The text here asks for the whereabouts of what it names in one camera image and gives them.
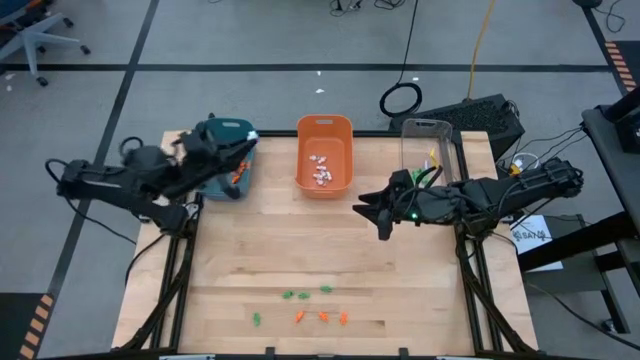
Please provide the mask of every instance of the wooden table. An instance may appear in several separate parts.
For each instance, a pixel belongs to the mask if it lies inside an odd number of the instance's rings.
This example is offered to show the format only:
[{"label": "wooden table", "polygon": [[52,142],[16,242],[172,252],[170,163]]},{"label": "wooden table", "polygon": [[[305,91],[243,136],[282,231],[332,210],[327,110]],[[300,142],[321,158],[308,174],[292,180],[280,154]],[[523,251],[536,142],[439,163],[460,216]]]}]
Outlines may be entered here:
[{"label": "wooden table", "polygon": [[[177,134],[165,133],[163,146]],[[463,133],[463,143],[470,177],[495,177],[486,133]],[[407,347],[412,355],[473,354],[453,229],[403,224],[383,242],[351,209],[358,194],[384,188],[399,168],[399,151],[397,138],[354,139],[349,193],[310,200],[295,185],[297,138],[262,138],[248,198],[205,203],[179,351],[263,354],[274,346],[278,354],[397,355]],[[497,231],[509,236],[506,227]],[[137,251],[157,236],[153,225],[142,225]],[[537,347],[512,245],[489,238],[484,246],[496,305]],[[167,249],[165,240],[133,268],[114,346],[129,340],[156,304]],[[335,290],[324,294],[322,285]],[[311,298],[285,300],[286,290]],[[296,324],[298,311],[306,315]],[[329,323],[318,319],[320,311]],[[338,321],[342,312],[346,326]],[[484,318],[481,306],[478,313]],[[169,310],[166,321],[172,316]],[[483,338],[489,347],[488,331]]]}]

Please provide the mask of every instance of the teal container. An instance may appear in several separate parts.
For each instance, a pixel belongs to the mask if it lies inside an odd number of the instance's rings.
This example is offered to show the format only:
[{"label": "teal container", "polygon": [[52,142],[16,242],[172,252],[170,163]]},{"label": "teal container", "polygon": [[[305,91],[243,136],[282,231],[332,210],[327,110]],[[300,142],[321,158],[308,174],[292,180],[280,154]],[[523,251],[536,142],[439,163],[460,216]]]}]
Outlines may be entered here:
[{"label": "teal container", "polygon": [[[253,125],[247,120],[231,119],[231,118],[212,118],[204,122],[207,130],[212,134],[215,134],[216,140],[221,144],[232,143],[238,140],[246,139],[249,131],[255,130]],[[249,162],[249,169],[246,169],[238,183],[235,186],[240,189],[240,198],[244,198],[249,192],[251,169],[254,166],[253,158],[255,154],[255,147],[251,149],[251,152],[245,158],[245,161]],[[232,183],[233,175],[228,174],[227,179],[229,184]],[[234,201],[229,198],[220,188],[220,185],[214,179],[205,182],[200,188],[200,193],[208,199],[218,201]]]}]

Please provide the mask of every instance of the office chair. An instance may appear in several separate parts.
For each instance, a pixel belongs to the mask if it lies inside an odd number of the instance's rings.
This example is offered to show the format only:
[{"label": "office chair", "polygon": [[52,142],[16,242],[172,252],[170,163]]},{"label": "office chair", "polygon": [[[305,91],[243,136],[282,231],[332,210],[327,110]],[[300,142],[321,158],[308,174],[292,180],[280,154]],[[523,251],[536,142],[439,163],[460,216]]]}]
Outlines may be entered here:
[{"label": "office chair", "polygon": [[[49,84],[47,79],[38,74],[36,50],[41,53],[46,51],[41,44],[75,44],[80,42],[80,40],[45,33],[60,21],[63,21],[69,28],[73,27],[73,22],[60,13],[44,18],[42,21],[36,22],[31,26],[21,26],[19,19],[27,15],[30,11],[30,3],[32,3],[30,0],[0,0],[0,26],[9,25],[11,31],[16,34],[9,42],[0,48],[0,61],[18,51],[20,48],[24,48],[31,75],[36,77],[38,84],[47,86]],[[82,50],[85,55],[91,53],[91,50],[84,45],[80,46],[80,50]]]}]

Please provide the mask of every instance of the gray floor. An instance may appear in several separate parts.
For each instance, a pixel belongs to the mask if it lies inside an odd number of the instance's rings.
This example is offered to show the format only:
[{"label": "gray floor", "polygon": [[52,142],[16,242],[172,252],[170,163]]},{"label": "gray floor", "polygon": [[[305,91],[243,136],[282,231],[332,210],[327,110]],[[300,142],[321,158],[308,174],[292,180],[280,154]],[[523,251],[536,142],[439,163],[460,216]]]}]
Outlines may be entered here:
[{"label": "gray floor", "polygon": [[[73,29],[53,33],[78,37],[93,53],[51,46],[42,63],[126,64],[150,0],[59,0],[56,10],[70,16]],[[419,7],[410,63],[468,64],[488,0],[431,0]],[[365,1],[363,10],[329,16],[328,1],[160,0],[146,41],[145,64],[398,63],[406,44],[412,2],[391,12]],[[609,40],[640,40],[633,15],[640,3],[619,4],[628,23]],[[599,21],[604,15],[596,14]],[[8,60],[22,63],[18,54]],[[582,11],[569,0],[498,1],[479,52],[480,64],[606,64]],[[0,219],[5,237],[0,252],[0,291],[46,291],[69,230],[72,212],[54,194],[43,169],[49,157],[93,159],[107,123],[122,72],[49,72],[48,88],[28,73],[0,77]],[[165,130],[184,129],[210,111],[251,120],[262,129],[292,129],[309,113],[348,116],[356,129],[385,129],[380,95],[397,72],[137,72],[124,104],[107,157],[119,159],[114,144],[136,135],[157,142]],[[424,92],[422,109],[460,101],[466,72],[408,72]],[[554,136],[576,127],[580,112],[620,97],[608,73],[478,73],[474,97],[503,93],[514,100],[527,130],[523,142]],[[10,85],[12,91],[6,91]],[[391,106],[406,107],[398,94]],[[549,144],[528,150],[541,154]],[[12,156],[22,150],[26,156]],[[621,209],[590,143],[563,153],[585,171],[582,194],[559,200],[548,214],[582,213],[597,221]],[[90,216],[135,237],[136,221],[125,212],[98,203]],[[133,246],[85,224],[62,293],[44,340],[41,357],[106,351],[111,344],[124,272]],[[638,297],[624,273],[612,274],[632,334],[640,342]],[[606,308],[596,293],[563,295],[577,311],[599,321]],[[632,353],[579,323],[552,300],[529,296],[542,349],[552,354],[603,359]]]}]

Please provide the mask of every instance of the orange bin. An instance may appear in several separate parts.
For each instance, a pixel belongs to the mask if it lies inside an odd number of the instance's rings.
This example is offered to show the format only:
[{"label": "orange bin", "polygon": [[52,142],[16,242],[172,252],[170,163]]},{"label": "orange bin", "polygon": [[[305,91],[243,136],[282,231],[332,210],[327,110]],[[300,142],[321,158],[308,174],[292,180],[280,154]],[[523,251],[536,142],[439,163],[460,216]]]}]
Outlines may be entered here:
[{"label": "orange bin", "polygon": [[[331,173],[326,186],[313,174],[319,164],[311,156],[326,156],[323,166]],[[347,193],[353,180],[353,128],[342,115],[307,115],[298,121],[298,170],[296,183],[315,199],[335,199]]]}]

